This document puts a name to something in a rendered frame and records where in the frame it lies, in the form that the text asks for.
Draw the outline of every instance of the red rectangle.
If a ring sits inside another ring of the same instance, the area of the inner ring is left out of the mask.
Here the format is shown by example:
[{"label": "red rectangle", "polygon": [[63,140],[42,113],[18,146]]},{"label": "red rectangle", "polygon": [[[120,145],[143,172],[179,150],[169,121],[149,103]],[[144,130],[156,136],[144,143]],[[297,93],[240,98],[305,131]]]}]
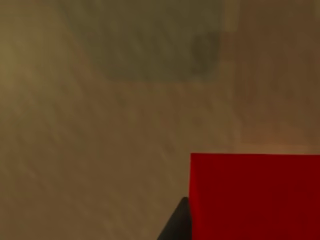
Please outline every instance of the red rectangle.
[{"label": "red rectangle", "polygon": [[320,156],[191,154],[193,240],[319,240]]}]

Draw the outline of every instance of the dark spot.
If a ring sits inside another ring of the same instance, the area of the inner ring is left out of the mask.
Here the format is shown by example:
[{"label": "dark spot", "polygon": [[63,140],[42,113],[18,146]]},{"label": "dark spot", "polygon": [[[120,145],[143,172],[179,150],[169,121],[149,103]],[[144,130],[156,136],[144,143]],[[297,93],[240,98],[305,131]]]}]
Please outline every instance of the dark spot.
[{"label": "dark spot", "polygon": [[219,36],[218,32],[207,32],[193,37],[190,50],[193,74],[206,74],[215,67],[219,60]]}]

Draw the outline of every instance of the red square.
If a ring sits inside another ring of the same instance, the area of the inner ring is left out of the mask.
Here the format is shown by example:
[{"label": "red square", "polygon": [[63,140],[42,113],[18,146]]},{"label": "red square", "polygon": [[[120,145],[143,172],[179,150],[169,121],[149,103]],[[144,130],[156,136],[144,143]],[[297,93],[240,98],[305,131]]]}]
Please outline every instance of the red square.
[{"label": "red square", "polygon": [[320,156],[191,154],[193,240],[320,239]]}]

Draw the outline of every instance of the red block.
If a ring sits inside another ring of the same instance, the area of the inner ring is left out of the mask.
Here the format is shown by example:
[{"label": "red block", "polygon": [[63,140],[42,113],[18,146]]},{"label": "red block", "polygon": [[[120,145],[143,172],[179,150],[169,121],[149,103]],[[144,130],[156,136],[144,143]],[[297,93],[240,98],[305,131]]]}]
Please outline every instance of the red block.
[{"label": "red block", "polygon": [[193,240],[319,240],[320,156],[191,154]]}]

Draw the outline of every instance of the red object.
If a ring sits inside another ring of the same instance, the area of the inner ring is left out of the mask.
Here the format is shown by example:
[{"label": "red object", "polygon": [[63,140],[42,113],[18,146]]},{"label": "red object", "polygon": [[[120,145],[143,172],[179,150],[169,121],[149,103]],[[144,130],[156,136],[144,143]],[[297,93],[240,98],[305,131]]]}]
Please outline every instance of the red object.
[{"label": "red object", "polygon": [[193,240],[319,240],[320,156],[191,154]]}]

